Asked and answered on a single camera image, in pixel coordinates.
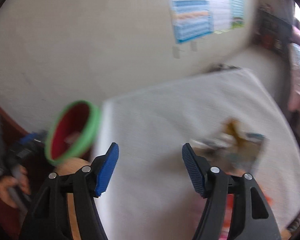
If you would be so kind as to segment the person's left hand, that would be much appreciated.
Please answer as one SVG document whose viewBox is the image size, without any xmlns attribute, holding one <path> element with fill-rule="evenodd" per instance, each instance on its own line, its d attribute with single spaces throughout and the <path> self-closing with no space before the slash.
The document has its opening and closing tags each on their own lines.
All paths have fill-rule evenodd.
<svg viewBox="0 0 300 240">
<path fill-rule="evenodd" d="M 14 178 L 12 176 L 4 176 L 0 179 L 0 199 L 8 206 L 17 209 L 18 205 L 10 194 L 10 189 L 18 187 L 21 191 L 26 194 L 31 194 L 29 185 L 29 179 L 27 177 L 27 170 L 25 167 L 19 165 L 19 177 Z"/>
</svg>

